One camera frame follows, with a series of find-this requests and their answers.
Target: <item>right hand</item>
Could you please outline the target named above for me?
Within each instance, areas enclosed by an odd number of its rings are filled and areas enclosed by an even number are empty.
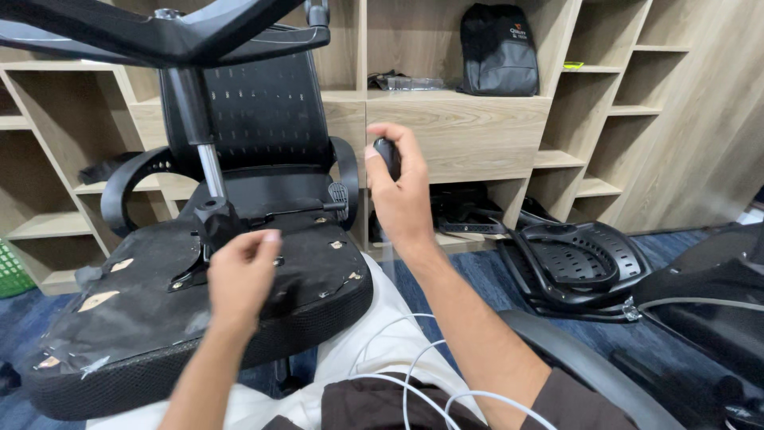
[[[427,163],[414,132],[392,122],[371,124],[369,133],[395,142],[400,153],[400,178],[393,181],[379,152],[366,147],[367,186],[377,219],[403,259],[437,249],[432,228]]]

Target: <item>black object in hand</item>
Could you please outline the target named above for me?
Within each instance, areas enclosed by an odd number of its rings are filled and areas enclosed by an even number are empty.
[[[387,164],[387,173],[393,178],[393,181],[397,181],[400,178],[400,154],[398,148],[395,147],[395,142],[379,138],[374,141],[374,149],[382,155],[382,159]]]

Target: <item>backpack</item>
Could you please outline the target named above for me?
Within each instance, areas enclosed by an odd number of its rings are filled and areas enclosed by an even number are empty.
[[[523,10],[475,3],[461,17],[464,77],[457,91],[473,96],[535,96],[539,65]]]

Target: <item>mesh backrest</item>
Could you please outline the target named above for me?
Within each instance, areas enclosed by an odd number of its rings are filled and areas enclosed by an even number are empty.
[[[178,168],[204,178],[188,145],[168,80],[160,72],[167,137]],[[333,152],[310,51],[205,70],[212,99],[215,147],[223,171],[263,165],[321,165]]]

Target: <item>brown sleeve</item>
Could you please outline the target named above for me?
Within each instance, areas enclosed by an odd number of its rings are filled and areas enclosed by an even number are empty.
[[[622,410],[560,369],[549,375],[531,409],[560,429],[636,430]],[[527,417],[520,430],[545,428]]]

